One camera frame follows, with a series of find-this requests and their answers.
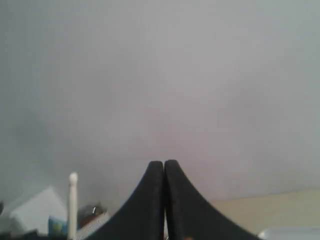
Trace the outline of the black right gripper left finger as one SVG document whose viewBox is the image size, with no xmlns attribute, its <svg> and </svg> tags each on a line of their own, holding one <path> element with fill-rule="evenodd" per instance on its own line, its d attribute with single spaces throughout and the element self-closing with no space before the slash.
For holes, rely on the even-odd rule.
<svg viewBox="0 0 320 240">
<path fill-rule="evenodd" d="M 165 222 L 164 165 L 151 161 L 124 205 L 89 240 L 162 240 Z"/>
</svg>

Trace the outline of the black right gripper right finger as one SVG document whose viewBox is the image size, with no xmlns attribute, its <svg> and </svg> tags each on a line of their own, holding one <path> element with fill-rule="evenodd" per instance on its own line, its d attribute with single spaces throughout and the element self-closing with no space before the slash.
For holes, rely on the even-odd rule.
<svg viewBox="0 0 320 240">
<path fill-rule="evenodd" d="M 214 208 L 177 160 L 164 163 L 165 215 L 170 240 L 257 240 Z"/>
</svg>

